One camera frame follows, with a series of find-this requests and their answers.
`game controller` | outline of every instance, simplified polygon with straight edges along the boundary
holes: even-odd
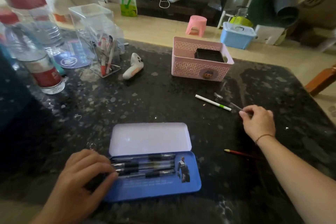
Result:
[[[131,57],[131,67],[125,71],[125,73],[123,74],[123,78],[125,80],[130,79],[143,68],[144,63],[142,62],[141,58],[139,57],[139,55],[133,52]]]

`pencil case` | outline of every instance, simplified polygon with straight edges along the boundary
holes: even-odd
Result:
[[[160,177],[118,178],[104,198],[107,202],[135,200],[170,194],[191,193],[201,188],[195,155],[184,123],[118,124],[113,128],[109,154],[131,157],[175,154],[174,173]]]

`bottle cap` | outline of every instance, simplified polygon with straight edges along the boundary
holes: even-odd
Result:
[[[0,10],[0,22],[3,24],[15,24],[19,22],[19,18],[10,10]]]

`green bag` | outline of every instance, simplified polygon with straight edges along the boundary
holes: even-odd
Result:
[[[120,0],[122,16],[136,17],[138,15],[136,0]]]

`clear acrylic pen holder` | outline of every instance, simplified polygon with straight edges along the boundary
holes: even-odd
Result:
[[[120,70],[124,38],[114,24],[113,12],[98,4],[74,6],[69,11],[78,38],[84,40],[95,54],[90,69],[102,78]]]

